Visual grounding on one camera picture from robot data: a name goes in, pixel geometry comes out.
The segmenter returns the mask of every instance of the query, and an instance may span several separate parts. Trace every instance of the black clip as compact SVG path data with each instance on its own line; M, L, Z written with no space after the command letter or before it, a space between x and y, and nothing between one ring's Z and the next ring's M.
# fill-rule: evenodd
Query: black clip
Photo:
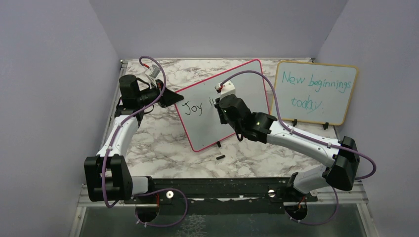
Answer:
M328 123L328 122L327 122L327 123L325 123L325 124L323 124L323 130L328 129L328 127L329 127L329 123Z

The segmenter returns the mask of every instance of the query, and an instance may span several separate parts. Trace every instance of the dark gray floor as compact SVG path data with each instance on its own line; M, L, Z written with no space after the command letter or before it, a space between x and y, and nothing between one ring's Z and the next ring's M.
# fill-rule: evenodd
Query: dark gray floor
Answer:
M326 220L334 205L310 205L305 221ZM168 224L179 216L158 216L153 223ZM134 208L87 208L82 228L83 237L364 237L365 232L355 204L341 204L337 217L322 226L304 226L290 221L286 215L191 215L170 228L136 225Z

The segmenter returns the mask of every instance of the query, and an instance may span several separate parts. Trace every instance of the yellow frame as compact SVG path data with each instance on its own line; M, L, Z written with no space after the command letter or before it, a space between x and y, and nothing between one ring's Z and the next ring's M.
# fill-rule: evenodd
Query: yellow frame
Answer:
M349 95L349 100L348 100L348 104L346 105L346 110L345 110L345 115L343 115L343 120L340 124L337 123L329 123L329 125L342 125L345 122L345 118L346 118L346 113L348 112L348 108L349 108L349 103L351 102L352 99L352 93L353 90L355 88L355 83L356 83L356 79L358 78L358 68L356 66L350 66L350 65L339 65L339 64L326 64L326 63L303 63L303 62L295 62L295 61L282 61L278 63L278 66L276 67L276 73L275 73L275 83L274 83L274 89L276 89L276 81L278 79L278 70L279 70L279 65L281 63L298 63L298 64L310 64L310 65L323 65L323 66L332 66L332 67L345 67L345 68L354 68L356 70L356 74L355 74L355 79L354 79L354 84L352 86L351 89L351 94ZM269 108L269 114L272 114L272 108L274 107L274 97L272 96L272 101L271 101L271 107ZM286 121L293 121L292 118L283 118L282 120L286 120ZM315 121L306 121L306 120L298 120L299 122L309 122L309 123L317 123L317 124L324 124L326 122L315 122Z

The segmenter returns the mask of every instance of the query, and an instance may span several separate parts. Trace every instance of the whiteboard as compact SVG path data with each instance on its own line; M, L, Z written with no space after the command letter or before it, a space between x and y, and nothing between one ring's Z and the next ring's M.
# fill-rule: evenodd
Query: whiteboard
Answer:
M281 118L341 125L357 75L355 66L280 62L275 92ZM277 116L276 110L271 114Z
M199 152L234 134L230 125L220 123L214 107L215 99L220 97L215 86L244 70L262 73L262 66L255 59L176 92L184 97L175 107L193 151ZM236 96L242 98L251 111L268 113L265 84L261 76L245 73L231 81L236 88Z

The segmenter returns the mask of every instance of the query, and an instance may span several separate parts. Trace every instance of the marble surface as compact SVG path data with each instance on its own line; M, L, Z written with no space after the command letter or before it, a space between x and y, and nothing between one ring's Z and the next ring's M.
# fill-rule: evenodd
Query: marble surface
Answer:
M174 91L247 61L249 60L159 60L167 75L167 87ZM297 61L308 62L309 59ZM263 73L273 83L280 59L261 62ZM139 77L143 71L138 60L132 60L128 63L126 74ZM309 123L298 123L297 127L320 136L335 138L332 127L323 130L319 124ZM132 176L147 175L154 178L281 177L319 165L316 160L290 149L247 139L239 142L235 136L227 138L221 144L221 148L212 146L199 153L192 151L175 107L162 109L156 106L152 113L144 116L128 149L126 162ZM220 155L226 157L216 160Z

